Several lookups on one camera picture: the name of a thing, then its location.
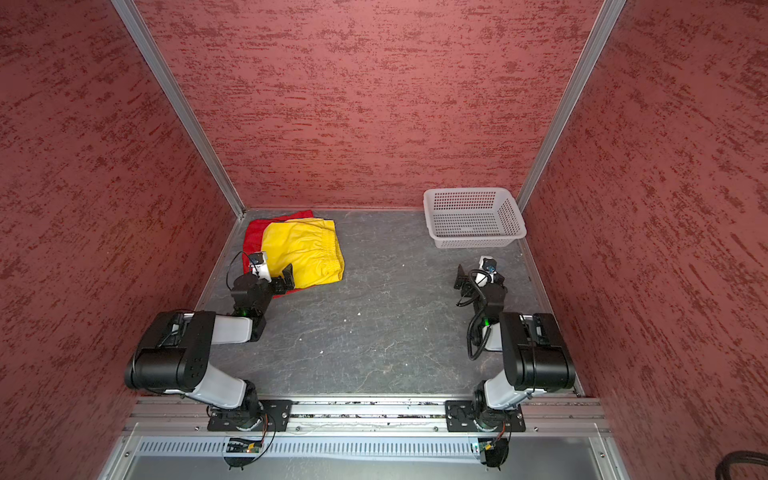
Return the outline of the right corner aluminium post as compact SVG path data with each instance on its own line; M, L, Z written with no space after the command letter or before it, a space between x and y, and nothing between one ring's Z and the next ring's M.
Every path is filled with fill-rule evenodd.
M550 126L517 196L518 207L522 212L525 211L530 203L535 188L550 161L625 5L625 0L605 0L601 5L558 103Z

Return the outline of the corner aluminium post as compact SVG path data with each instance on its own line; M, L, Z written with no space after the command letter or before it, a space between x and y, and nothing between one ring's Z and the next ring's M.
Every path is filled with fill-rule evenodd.
M139 12L136 3L128 0L112 0L111 4L170 102L219 190L227 200L235 216L238 219L242 219L247 208L197 119L193 108L182 92L170 66L164 59L160 48L153 39L149 27Z
M625 5L625 0L605 0L601 5L558 103L550 126L517 196L518 207L522 212L525 211L530 203L535 188L550 161Z

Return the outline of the yellow shorts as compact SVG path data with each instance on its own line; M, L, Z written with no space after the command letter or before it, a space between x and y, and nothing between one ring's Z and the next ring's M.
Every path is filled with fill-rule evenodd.
M264 231L261 249L267 255L271 275L293 267L297 289L340 282L345 261L333 220L293 219L270 224Z

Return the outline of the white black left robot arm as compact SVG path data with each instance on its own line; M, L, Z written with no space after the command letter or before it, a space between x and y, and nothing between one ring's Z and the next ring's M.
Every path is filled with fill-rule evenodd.
M207 310L157 314L127 364L125 385L206 405L210 431L282 431L282 417L263 405L255 385L213 366L210 353L214 345L259 341L271 300L294 288L293 266L288 265L275 278L255 272L235 279L230 315Z

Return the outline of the left small circuit board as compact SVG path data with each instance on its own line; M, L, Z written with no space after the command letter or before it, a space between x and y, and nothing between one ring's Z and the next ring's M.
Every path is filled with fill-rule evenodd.
M258 455L261 453L263 444L262 440L230 438L226 445L226 452L233 455Z

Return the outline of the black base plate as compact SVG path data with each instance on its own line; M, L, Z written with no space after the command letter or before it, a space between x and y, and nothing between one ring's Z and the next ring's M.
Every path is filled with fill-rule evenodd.
M473 401L450 400L445 404L449 432L478 432L485 434L520 433L526 431L520 407L495 410Z
M284 432L294 402L289 399L260 400L256 412L245 407L220 409L211 407L208 413L209 432L235 432L256 434L258 432Z

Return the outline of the aluminium front rail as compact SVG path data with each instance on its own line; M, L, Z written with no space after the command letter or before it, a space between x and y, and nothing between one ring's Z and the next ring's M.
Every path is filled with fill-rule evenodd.
M445 403L450 397L396 396L293 396L287 413L277 413L285 426L279 437L426 437L470 436L479 431L470 421L460 421L451 432L453 419ZM208 437L207 408L178 397L147 397L136 400L120 435ZM544 395L523 402L504 433L515 437L610 438L601 401L568 395Z

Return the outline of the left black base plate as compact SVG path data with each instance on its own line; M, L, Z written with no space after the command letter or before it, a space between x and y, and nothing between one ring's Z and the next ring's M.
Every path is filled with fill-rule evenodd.
M235 432L256 434L258 432L284 432L294 402L289 399L260 400L256 412L245 407L220 409L211 407L208 413L209 432Z

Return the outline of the left corner aluminium post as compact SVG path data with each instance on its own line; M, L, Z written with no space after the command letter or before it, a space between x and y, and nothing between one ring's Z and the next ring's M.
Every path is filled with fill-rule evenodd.
M170 66L164 59L160 48L153 39L149 27L139 12L136 3L128 0L112 0L111 4L170 102L219 190L227 200L235 216L238 219L242 219L247 208L197 119L193 108L182 92Z

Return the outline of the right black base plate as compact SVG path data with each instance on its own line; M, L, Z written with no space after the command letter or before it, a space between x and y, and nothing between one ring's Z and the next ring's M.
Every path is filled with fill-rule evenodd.
M473 401L450 400L445 404L449 432L478 432L485 434L520 433L526 431L520 407L495 410Z

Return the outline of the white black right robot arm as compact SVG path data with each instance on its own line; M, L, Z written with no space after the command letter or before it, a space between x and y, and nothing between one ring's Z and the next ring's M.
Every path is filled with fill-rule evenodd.
M473 316L465 341L470 360L485 352L502 355L501 371L482 380L469 401L445 403L448 430L505 434L525 430L521 404L535 396L568 390L576 383L570 352L554 316L505 309L508 289L496 260L483 257L469 271L457 268L459 307Z

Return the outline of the right small circuit board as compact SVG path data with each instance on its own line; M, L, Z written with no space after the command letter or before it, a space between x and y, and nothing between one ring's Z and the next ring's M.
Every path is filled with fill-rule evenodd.
M478 440L478 452L480 455L488 455L490 452L496 449L496 440L491 439L479 439Z

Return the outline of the red shorts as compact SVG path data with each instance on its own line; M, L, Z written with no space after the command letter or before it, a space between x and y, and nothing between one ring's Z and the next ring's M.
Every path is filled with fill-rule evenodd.
M283 223L291 220L312 219L314 214L311 210L299 211L290 215L278 216L268 219L256 219L249 223L243 240L243 272L248 272L247 255L262 251L262 241L264 232L273 223Z

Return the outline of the small circuit board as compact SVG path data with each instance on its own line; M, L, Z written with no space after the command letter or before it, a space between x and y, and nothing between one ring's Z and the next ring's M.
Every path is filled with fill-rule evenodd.
M496 449L496 440L491 439L479 439L478 440L478 452L480 455L488 455L490 452Z
M233 455L258 455L261 453L263 444L262 440L230 438L226 445L226 452Z

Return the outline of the white plastic laundry basket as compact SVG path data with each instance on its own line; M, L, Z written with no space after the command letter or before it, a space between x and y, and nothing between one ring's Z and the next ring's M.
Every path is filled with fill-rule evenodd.
M504 188L429 189L423 209L438 249L502 248L527 235L517 202Z

